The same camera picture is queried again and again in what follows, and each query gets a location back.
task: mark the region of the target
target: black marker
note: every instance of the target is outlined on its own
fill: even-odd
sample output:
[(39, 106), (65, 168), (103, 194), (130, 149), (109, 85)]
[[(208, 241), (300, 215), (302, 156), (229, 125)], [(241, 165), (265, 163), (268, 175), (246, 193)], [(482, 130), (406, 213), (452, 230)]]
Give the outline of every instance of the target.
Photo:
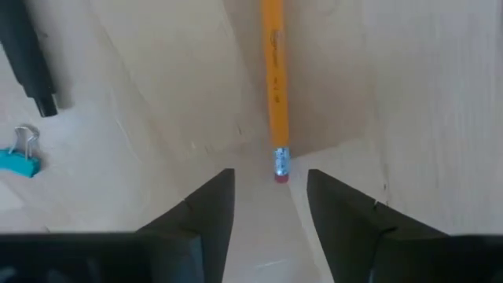
[(17, 82), (35, 100), (40, 116), (56, 115), (53, 80), (22, 0), (0, 0), (0, 41)]

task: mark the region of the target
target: black plastic part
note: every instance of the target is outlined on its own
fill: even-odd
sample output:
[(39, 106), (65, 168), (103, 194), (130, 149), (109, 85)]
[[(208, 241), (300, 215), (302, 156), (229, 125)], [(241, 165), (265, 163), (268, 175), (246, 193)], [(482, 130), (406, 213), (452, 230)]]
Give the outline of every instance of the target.
[(334, 282), (503, 282), (503, 237), (450, 237), (319, 170), (307, 195)]
[(0, 41), (17, 82), (35, 99), (40, 116), (56, 115), (53, 80), (22, 0), (0, 0)]
[(226, 169), (136, 233), (0, 236), (0, 282), (220, 283), (233, 225)]

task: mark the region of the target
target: pencil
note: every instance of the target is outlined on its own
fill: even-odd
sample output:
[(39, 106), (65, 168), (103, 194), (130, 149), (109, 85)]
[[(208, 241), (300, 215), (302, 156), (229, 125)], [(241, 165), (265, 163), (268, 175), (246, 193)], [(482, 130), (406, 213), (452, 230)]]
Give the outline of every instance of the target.
[(282, 0), (262, 0), (263, 49), (266, 58), (270, 134), (274, 147), (274, 174), (287, 182), (290, 172), (285, 27)]

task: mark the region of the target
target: pink eraser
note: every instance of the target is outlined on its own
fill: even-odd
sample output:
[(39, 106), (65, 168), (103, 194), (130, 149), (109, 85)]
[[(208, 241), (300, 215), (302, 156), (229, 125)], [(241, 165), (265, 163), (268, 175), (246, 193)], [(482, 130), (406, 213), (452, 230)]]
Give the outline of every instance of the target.
[(276, 182), (280, 184), (285, 184), (286, 182), (288, 182), (288, 175), (283, 176), (274, 175), (274, 179), (276, 180)]

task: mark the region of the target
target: binder clip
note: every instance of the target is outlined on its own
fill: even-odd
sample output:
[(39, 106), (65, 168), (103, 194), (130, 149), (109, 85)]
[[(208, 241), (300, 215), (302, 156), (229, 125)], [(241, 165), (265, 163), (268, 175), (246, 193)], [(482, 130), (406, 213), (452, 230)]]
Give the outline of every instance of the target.
[[(29, 137), (27, 136), (24, 153), (18, 149), (23, 130), (31, 134)], [(16, 132), (14, 144), (8, 149), (0, 149), (0, 168), (31, 178), (40, 171), (40, 159), (32, 156), (32, 150), (39, 138), (39, 133), (27, 126), (15, 127), (14, 131)]]

